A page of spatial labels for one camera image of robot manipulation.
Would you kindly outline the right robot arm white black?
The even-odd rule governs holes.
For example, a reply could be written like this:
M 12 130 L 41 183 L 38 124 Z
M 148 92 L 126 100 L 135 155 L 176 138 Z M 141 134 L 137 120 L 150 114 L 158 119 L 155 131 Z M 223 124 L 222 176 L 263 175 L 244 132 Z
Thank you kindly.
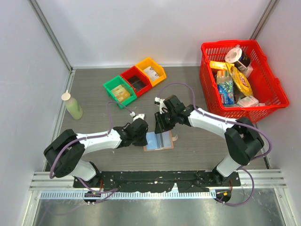
M 205 129 L 225 139 L 228 154 L 212 170 L 213 182 L 218 186 L 225 185 L 234 171 L 246 166 L 264 147 L 259 132 L 246 117 L 227 119 L 195 105 L 185 106 L 175 95 L 166 99 L 156 97 L 154 103 L 159 106 L 159 111 L 154 114 L 156 134 L 181 124 Z

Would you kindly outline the tan leather card holder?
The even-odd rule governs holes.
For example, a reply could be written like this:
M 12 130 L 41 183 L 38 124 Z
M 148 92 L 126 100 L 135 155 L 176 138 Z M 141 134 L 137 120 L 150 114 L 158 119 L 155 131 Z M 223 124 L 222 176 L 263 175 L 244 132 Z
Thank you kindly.
M 159 151 L 174 148 L 174 141 L 177 141 L 178 135 L 172 136 L 171 131 L 155 134 L 148 132 L 146 134 L 147 145 L 143 147 L 145 152 Z

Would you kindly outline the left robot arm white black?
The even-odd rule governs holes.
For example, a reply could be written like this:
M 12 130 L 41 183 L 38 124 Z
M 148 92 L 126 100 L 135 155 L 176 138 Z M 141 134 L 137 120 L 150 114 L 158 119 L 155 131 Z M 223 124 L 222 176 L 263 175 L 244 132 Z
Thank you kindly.
M 89 187 L 98 186 L 100 171 L 92 162 L 82 160 L 82 156 L 103 149 L 146 146 L 148 123 L 144 117 L 144 114 L 139 114 L 133 117 L 132 123 L 99 133 L 77 134 L 72 129 L 65 130 L 44 150 L 51 167 L 50 178 L 71 175 Z

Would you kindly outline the white card with black stripe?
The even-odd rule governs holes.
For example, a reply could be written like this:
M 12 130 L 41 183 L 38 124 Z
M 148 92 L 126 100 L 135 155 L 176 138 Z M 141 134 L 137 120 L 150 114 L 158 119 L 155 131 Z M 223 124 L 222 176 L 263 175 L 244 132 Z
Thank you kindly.
M 170 132 L 164 132 L 157 134 L 158 148 L 170 148 L 172 147 L 172 139 Z

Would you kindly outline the grey patterned card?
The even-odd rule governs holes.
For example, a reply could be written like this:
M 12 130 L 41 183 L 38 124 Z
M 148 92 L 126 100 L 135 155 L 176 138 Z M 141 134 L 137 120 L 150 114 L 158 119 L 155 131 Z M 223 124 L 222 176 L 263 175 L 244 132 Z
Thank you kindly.
M 160 77 L 155 71 L 151 71 L 149 76 L 150 76 L 152 81 L 155 81 Z
M 149 67 L 145 68 L 143 71 L 149 75 L 151 71 L 155 71 L 155 70 L 151 66 L 149 66 Z

